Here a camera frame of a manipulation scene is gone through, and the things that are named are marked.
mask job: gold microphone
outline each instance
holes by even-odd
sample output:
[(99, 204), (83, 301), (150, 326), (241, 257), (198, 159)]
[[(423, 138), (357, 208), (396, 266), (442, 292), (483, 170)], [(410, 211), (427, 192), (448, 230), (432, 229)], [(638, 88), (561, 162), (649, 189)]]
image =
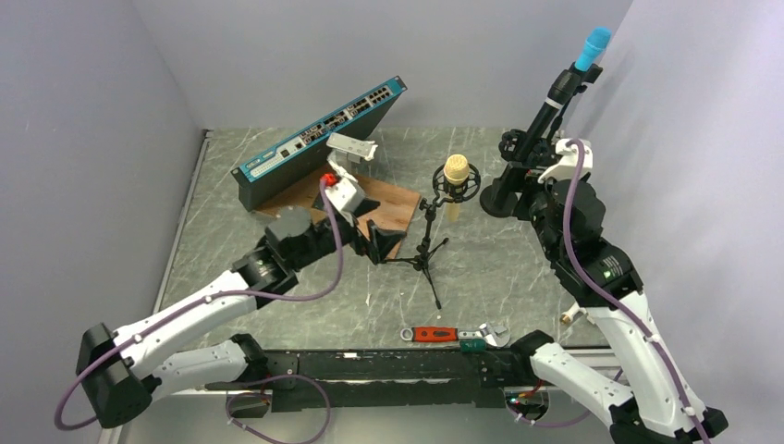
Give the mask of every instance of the gold microphone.
[[(462, 154), (451, 155), (444, 164), (444, 177), (452, 186), (458, 187), (458, 193), (465, 191), (465, 181), (469, 176), (469, 171), (468, 159)], [(459, 203), (447, 203), (447, 220), (449, 222), (458, 220), (459, 212)]]

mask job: blue front panel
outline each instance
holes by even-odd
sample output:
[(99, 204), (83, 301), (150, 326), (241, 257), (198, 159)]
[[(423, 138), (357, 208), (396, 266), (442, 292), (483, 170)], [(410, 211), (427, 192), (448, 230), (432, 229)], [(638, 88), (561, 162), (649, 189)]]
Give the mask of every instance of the blue front panel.
[(405, 85), (398, 77), (387, 80), (282, 142), (258, 153), (239, 166), (239, 169), (248, 181), (259, 180), (294, 156), (325, 140), (331, 132), (347, 128), (376, 107), (393, 100), (405, 89)]

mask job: green object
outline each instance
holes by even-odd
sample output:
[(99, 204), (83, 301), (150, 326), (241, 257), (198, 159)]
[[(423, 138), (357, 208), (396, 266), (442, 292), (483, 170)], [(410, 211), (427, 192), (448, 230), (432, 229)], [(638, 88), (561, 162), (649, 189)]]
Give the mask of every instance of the green object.
[(487, 350), (484, 339), (466, 339), (460, 342), (460, 351), (464, 353), (477, 353)]

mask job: tripod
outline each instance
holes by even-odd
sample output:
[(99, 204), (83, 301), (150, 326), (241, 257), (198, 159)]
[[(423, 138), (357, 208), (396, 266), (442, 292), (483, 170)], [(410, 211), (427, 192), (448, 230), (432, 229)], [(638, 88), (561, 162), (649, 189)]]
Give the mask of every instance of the tripod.
[(415, 255), (414, 257), (386, 259), (384, 261), (385, 263), (404, 262), (406, 264), (413, 265), (416, 271), (421, 271), (424, 274), (424, 277), (430, 283), (430, 288), (433, 289), (435, 308), (438, 310), (441, 310), (441, 301), (438, 300), (438, 293), (435, 292), (433, 277), (430, 276), (430, 258), (433, 257), (435, 252), (437, 252), (441, 246), (446, 245), (447, 242), (449, 242), (449, 238), (444, 238), (433, 248), (433, 250), (430, 250), (430, 229), (433, 226), (433, 221), (435, 220), (435, 209), (441, 206), (441, 203), (438, 202), (437, 198), (433, 199), (433, 201), (430, 203), (427, 202), (427, 199), (422, 199), (419, 202), (419, 209), (424, 210), (424, 220), (427, 221), (427, 226), (424, 229), (424, 237), (422, 237), (422, 241), (420, 241), (419, 245), (416, 247), (416, 251), (419, 254)]

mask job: beige microphone head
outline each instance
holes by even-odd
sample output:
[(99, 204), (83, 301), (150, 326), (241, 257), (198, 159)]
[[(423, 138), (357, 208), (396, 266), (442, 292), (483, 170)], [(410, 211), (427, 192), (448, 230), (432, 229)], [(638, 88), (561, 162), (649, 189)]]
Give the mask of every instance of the beige microphone head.
[(460, 184), (468, 178), (468, 159), (462, 154), (453, 154), (444, 164), (444, 176), (453, 185)]

